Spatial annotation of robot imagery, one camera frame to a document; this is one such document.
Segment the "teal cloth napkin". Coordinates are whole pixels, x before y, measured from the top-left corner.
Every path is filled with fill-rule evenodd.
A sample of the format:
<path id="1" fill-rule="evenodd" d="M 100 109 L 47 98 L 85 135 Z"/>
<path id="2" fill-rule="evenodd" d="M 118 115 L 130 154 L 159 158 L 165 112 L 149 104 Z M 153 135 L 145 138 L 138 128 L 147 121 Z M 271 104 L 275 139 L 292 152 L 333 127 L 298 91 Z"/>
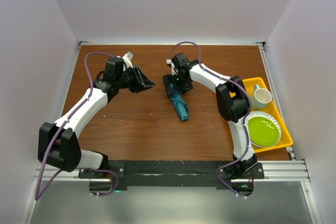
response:
<path id="1" fill-rule="evenodd" d="M 180 120 L 182 122 L 189 120 L 189 107 L 186 102 L 183 100 L 180 93 L 178 93 L 173 84 L 170 84 L 170 88 L 172 89 L 172 95 L 170 96 L 170 100 L 177 112 Z"/>

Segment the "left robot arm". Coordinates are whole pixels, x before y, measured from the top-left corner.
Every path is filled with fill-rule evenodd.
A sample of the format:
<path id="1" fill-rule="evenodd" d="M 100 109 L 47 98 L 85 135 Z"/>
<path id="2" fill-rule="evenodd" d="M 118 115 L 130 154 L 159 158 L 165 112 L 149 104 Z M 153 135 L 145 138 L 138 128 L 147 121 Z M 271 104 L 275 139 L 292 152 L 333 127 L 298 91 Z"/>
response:
<path id="1" fill-rule="evenodd" d="M 110 56 L 105 69 L 90 86 L 83 97 L 64 116 L 54 123 L 45 122 L 39 129 L 38 160 L 43 164 L 72 172 L 76 168 L 88 168 L 97 178 L 108 174 L 109 165 L 104 154 L 82 150 L 78 138 L 89 121 L 105 107 L 121 89 L 133 93 L 150 89 L 155 84 L 132 64 L 133 54 L 123 57 Z"/>

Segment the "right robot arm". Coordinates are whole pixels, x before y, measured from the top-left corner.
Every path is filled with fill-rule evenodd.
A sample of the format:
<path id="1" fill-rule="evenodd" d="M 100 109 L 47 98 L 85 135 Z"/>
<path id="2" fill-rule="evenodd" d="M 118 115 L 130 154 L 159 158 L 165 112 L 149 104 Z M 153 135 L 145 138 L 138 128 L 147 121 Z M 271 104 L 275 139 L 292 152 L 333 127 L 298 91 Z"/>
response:
<path id="1" fill-rule="evenodd" d="M 171 73 L 163 76 L 169 98 L 174 91 L 179 94 L 191 91 L 192 82 L 198 82 L 215 93 L 219 114 L 229 125 L 234 146 L 234 160 L 226 167 L 231 167 L 237 177 L 246 178 L 257 164 L 257 157 L 248 130 L 251 99 L 241 77 L 219 74 L 198 60 L 188 60 L 183 53 L 168 59 L 166 64 L 171 67 Z"/>

